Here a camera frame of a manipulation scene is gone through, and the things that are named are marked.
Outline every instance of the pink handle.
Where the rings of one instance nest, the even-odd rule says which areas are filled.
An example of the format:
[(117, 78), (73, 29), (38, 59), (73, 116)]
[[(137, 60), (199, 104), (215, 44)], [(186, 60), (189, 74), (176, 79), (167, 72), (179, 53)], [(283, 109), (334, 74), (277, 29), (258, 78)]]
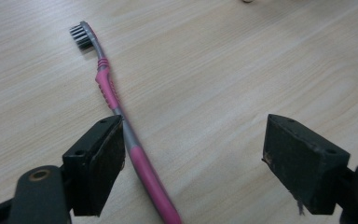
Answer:
[(109, 76), (109, 67), (106, 66), (104, 70), (98, 72), (95, 81), (98, 82), (100, 86), (101, 93), (103, 97), (111, 109), (115, 109), (118, 107), (118, 98), (116, 96), (116, 91), (113, 86), (113, 81)]
[(179, 214), (169, 200), (164, 187), (161, 185), (155, 170), (142, 148), (138, 146), (133, 147), (130, 150), (130, 158), (164, 223), (182, 223)]

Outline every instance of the toothbrush head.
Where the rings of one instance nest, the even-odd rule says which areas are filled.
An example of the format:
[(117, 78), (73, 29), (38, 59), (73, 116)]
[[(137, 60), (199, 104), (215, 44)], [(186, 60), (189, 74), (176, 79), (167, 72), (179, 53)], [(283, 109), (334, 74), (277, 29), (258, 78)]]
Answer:
[(77, 46), (82, 50), (91, 47), (92, 46), (91, 39), (93, 37), (95, 38), (94, 33), (92, 32), (91, 28), (85, 21), (82, 21), (79, 25), (72, 27), (69, 30), (69, 33), (71, 34), (72, 38), (75, 40)]

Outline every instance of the black bracket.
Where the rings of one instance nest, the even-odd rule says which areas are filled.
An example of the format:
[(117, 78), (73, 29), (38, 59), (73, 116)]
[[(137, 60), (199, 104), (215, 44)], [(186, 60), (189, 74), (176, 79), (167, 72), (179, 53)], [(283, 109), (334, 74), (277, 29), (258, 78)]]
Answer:
[(124, 166), (121, 116), (94, 124), (62, 156), (63, 166), (41, 166), (18, 181), (13, 199), (0, 203), (0, 223), (71, 223), (99, 216)]
[(350, 154), (301, 123), (268, 115), (263, 161), (313, 215), (343, 208), (341, 223), (358, 223), (358, 167)]

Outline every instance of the wooden table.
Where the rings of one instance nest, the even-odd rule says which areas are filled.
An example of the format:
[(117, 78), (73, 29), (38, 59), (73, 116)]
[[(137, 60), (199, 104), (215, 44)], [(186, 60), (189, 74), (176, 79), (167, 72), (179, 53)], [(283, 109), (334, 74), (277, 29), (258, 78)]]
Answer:
[[(0, 1), (0, 202), (111, 115), (68, 33), (83, 20), (185, 223), (338, 223), (300, 216), (260, 159), (271, 113), (358, 165), (358, 0)], [(126, 160), (101, 217), (75, 223), (161, 222)]]

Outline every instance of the pink toothbrush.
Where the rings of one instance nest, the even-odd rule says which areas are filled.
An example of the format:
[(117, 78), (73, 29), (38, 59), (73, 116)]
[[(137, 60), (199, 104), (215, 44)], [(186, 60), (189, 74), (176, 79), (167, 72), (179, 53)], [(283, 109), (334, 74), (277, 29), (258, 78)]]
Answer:
[(69, 32), (80, 49), (87, 49), (93, 46), (97, 51), (98, 74), (95, 80), (98, 82), (109, 108), (112, 109), (115, 115), (121, 115), (123, 117), (124, 142), (126, 149), (130, 155), (137, 175), (144, 184), (144, 187), (160, 216), (165, 223), (182, 223), (178, 212), (171, 202), (165, 188), (159, 181), (156, 171), (137, 139), (130, 122), (120, 108), (113, 81), (109, 75), (109, 62), (104, 57), (103, 49), (98, 43), (97, 36), (85, 21), (82, 21), (78, 26), (71, 28)]

